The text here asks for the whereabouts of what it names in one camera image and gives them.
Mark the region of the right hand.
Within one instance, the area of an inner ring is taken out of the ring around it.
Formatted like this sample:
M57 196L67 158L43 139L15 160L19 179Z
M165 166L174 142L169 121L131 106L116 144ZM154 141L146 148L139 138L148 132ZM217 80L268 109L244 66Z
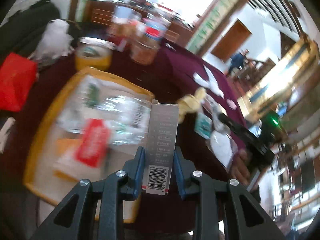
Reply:
M246 166L248 161L248 154L244 149L241 149L232 160L229 174L233 179L238 180L242 185L249 184L250 172Z

